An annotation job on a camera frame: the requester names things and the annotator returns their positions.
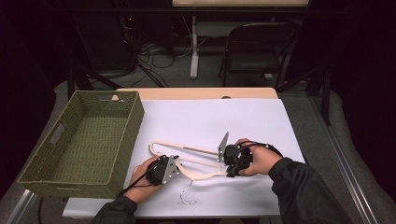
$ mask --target gray carpet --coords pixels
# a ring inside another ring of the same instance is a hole
[[[213,53],[212,46],[207,44],[201,49],[201,58],[199,66],[199,76],[195,80],[191,80],[190,63],[191,57],[176,57],[176,60],[171,64],[172,58],[168,56],[156,55],[154,62],[160,66],[167,66],[167,68],[155,68],[151,66],[161,77],[166,80],[166,85],[169,87],[220,87],[222,85],[221,78],[218,78],[219,64],[221,56],[216,52]],[[157,87],[146,74],[140,69],[133,74],[118,77],[113,79],[116,83],[123,87]],[[108,87],[103,84],[92,81],[93,86],[97,90],[107,90]],[[229,78],[228,86],[230,87],[257,87],[257,86],[273,86],[274,81],[268,81],[260,76],[238,77],[233,76]],[[351,197],[349,189],[341,176],[340,170],[334,160],[332,154],[332,143],[320,125],[320,118],[315,112],[315,106],[312,104],[312,99],[307,98],[302,92],[302,88],[297,86],[293,90],[285,93],[280,93],[279,98],[285,104],[287,112],[290,116],[290,121],[295,131],[300,148],[305,156],[306,161],[312,165],[322,175],[324,181],[329,186],[340,204],[347,210],[354,223],[363,223],[361,214]],[[44,130],[40,140],[45,136],[51,124],[60,115],[64,105],[67,101],[67,92],[65,83],[56,88],[57,104],[53,110],[52,116],[49,119],[48,126]],[[348,161],[353,168],[354,174],[359,180],[362,189],[367,197],[367,201],[371,205],[377,219],[377,223],[390,224],[396,220],[396,206],[394,201],[376,184],[375,179],[370,171],[362,162],[359,154],[356,152],[353,144],[350,141],[349,131],[341,108],[341,101],[335,93],[332,92],[331,99],[331,123],[332,129],[337,137],[338,142],[342,146]],[[10,213],[18,202],[23,193],[23,189],[17,185],[13,185],[7,195],[0,202],[0,222],[6,223]],[[38,201],[35,201],[32,209],[27,214],[24,223],[38,223],[37,209]],[[45,199],[42,207],[43,223],[89,223],[89,220],[75,220],[71,218],[62,217],[62,211],[65,204],[62,199],[49,198]],[[261,223],[281,223],[279,217],[263,218]]]

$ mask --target black cable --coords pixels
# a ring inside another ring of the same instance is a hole
[[[139,182],[141,179],[143,179],[143,177],[145,177],[150,171],[152,171],[153,169],[157,168],[157,166],[160,164],[161,160],[157,160],[154,165],[152,165],[150,168],[147,169],[147,171],[145,173],[143,173],[141,176],[139,176],[139,178],[136,179],[136,181],[134,181],[134,183],[132,183],[128,188],[123,189],[119,196],[123,195],[124,193],[126,193],[128,190],[132,189],[132,188],[140,188],[140,187],[148,187],[151,185],[146,185],[146,186],[136,186],[137,182]]]
[[[136,82],[132,83],[132,84],[131,84],[131,88],[132,88],[135,84],[137,84],[137,83],[139,83],[140,81],[142,81],[146,76],[147,76],[147,75],[144,75],[142,78],[140,78],[140,79],[137,80]]]
[[[171,52],[171,55],[169,55],[169,56],[171,56],[172,57],[172,62],[170,62],[168,65],[166,65],[166,66],[159,66],[159,65],[156,65],[155,64],[155,62],[154,62],[154,56],[155,55],[153,55],[152,57],[151,57],[151,64],[154,66],[154,67],[156,67],[156,68],[168,68],[168,67],[170,67],[170,66],[172,66],[174,63],[175,63],[175,60],[176,60],[176,56],[175,56],[175,54],[173,53],[173,52]]]
[[[159,76],[159,77],[163,80],[163,82],[164,82],[164,84],[166,85],[166,87],[169,87],[168,84],[166,83],[166,81],[163,79],[163,77],[160,76],[158,73],[156,73],[156,72],[154,72],[154,71],[152,71],[152,70],[149,71],[149,70],[148,70],[145,66],[143,66],[142,64],[139,64],[138,67],[139,67],[140,69],[142,69],[142,71],[145,72],[145,73],[148,75],[148,77],[151,78],[151,80],[152,80],[155,84],[157,84],[159,87],[164,88],[165,86],[161,83],[161,81],[160,81],[158,78],[156,78],[156,77],[155,77],[154,75],[152,75],[151,73],[154,73],[154,74],[156,74],[157,76]]]
[[[190,45],[190,44],[191,44],[191,42],[189,41],[189,42],[186,42],[186,44],[184,45],[184,48],[177,47],[176,49],[182,49],[182,51],[181,51],[180,53],[174,52],[175,56],[176,56],[176,57],[184,57],[184,56],[188,55],[188,54],[190,53],[190,51],[191,51],[191,48],[188,48],[188,45]]]
[[[252,143],[250,145],[246,145],[246,146],[242,146],[244,143],[249,142]],[[264,143],[258,143],[258,142],[251,142],[251,141],[245,141],[242,142],[240,144],[238,144],[238,146],[242,146],[240,147],[237,151],[235,151],[235,153],[231,156],[231,158],[235,158],[242,150],[244,150],[247,147],[254,147],[254,146],[261,146],[261,147],[265,147],[273,152],[275,152],[277,155],[283,157],[282,153],[280,153],[279,150],[277,150],[274,146],[269,145],[269,144],[264,144]]]

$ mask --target basket handle hole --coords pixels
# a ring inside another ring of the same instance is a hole
[[[82,191],[82,189],[76,189],[76,188],[60,188],[60,187],[58,187],[58,188],[56,188],[56,189],[58,189],[58,190],[73,190],[73,191]]]
[[[98,100],[100,101],[118,101],[118,95],[98,95]]]
[[[61,137],[62,133],[64,132],[64,126],[61,124],[58,125],[55,132],[53,132],[52,137],[50,138],[49,142],[55,145],[59,138]]]

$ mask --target white table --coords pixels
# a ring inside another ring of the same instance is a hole
[[[309,0],[173,0],[174,7],[307,7]],[[197,20],[192,17],[190,78],[198,78]]]
[[[216,152],[222,137],[229,132],[228,144],[233,144],[238,138],[248,137],[251,140],[273,144],[285,156],[296,161],[304,161],[286,110],[282,102],[276,99],[274,89],[135,90],[141,92],[145,117],[134,146],[125,187],[133,168],[151,157],[148,144],[153,140],[207,148]],[[222,96],[231,96],[232,99],[220,99]],[[215,156],[202,157],[186,151],[163,152],[168,156],[177,154],[180,157],[193,157],[196,160],[217,163]],[[184,200],[195,200],[197,203],[184,204],[179,195],[189,184],[190,180],[187,177],[178,176],[159,193],[140,204],[135,216],[198,218],[263,217],[279,214],[277,197],[271,191],[272,180],[269,176],[216,176],[194,181],[192,188],[184,194]],[[93,217],[107,202],[111,200],[69,199],[64,216]]]

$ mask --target hand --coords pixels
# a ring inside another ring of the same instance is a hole
[[[142,174],[144,174],[149,165],[156,161],[159,157],[152,157],[146,161],[144,161],[141,165],[137,165],[134,168],[134,171],[132,173],[132,178],[129,184],[131,185],[136,181],[137,178],[139,178]],[[131,199],[132,201],[136,203],[142,203],[145,201],[149,196],[160,190],[162,185],[154,186],[149,183],[149,181],[143,177],[139,182],[135,184],[135,187],[131,188],[128,190],[124,195]]]
[[[251,141],[247,138],[239,139],[236,144],[238,145],[242,142],[245,142],[246,146],[251,144]],[[282,157],[266,147],[252,146],[249,149],[253,154],[253,162],[247,169],[240,170],[240,175],[268,175],[275,163],[282,159]]]

